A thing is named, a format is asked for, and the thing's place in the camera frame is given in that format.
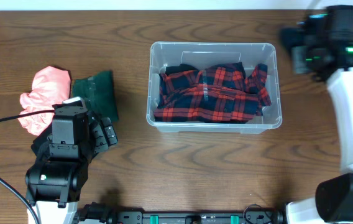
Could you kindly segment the red plaid flannel shirt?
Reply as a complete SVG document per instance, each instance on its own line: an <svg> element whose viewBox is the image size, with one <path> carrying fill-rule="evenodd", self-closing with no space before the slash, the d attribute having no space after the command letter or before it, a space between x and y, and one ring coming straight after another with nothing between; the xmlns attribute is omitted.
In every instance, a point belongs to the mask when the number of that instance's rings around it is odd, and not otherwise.
<svg viewBox="0 0 353 224"><path fill-rule="evenodd" d="M268 67L262 63L246 75L241 62L161 73L154 118L174 123L246 123L272 104L265 87L267 75Z"/></svg>

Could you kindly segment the large black garment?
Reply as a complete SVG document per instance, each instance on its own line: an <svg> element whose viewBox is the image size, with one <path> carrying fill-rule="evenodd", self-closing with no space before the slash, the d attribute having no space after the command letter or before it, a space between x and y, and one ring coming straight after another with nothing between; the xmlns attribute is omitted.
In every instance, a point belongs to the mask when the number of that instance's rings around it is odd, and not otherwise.
<svg viewBox="0 0 353 224"><path fill-rule="evenodd" d="M174 73L180 73L180 72L185 72L185 71L190 71L190 70L196 70L196 68L192 65L188 65L185 63L181 63L177 66L169 66L165 69L165 74L166 75L171 75Z"/></svg>

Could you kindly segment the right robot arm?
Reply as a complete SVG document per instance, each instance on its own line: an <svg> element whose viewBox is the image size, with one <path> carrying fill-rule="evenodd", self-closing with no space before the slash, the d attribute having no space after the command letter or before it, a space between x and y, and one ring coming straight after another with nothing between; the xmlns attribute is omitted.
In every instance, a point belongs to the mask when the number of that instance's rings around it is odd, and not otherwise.
<svg viewBox="0 0 353 224"><path fill-rule="evenodd" d="M314 197L290 202L286 223L353 223L353 6L307 12L297 28L280 32L297 74L323 82L332 99L341 148L340 175L320 183Z"/></svg>

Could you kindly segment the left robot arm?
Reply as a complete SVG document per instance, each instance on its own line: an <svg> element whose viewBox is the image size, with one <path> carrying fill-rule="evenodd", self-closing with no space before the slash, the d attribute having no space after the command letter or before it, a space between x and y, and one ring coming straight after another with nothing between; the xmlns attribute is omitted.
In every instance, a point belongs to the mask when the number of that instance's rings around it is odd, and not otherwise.
<svg viewBox="0 0 353 224"><path fill-rule="evenodd" d="M29 223L110 223L111 212L98 204L78 210L88 167L118 143L110 118L81 103L54 105L51 125L34 141L36 160L25 175Z"/></svg>

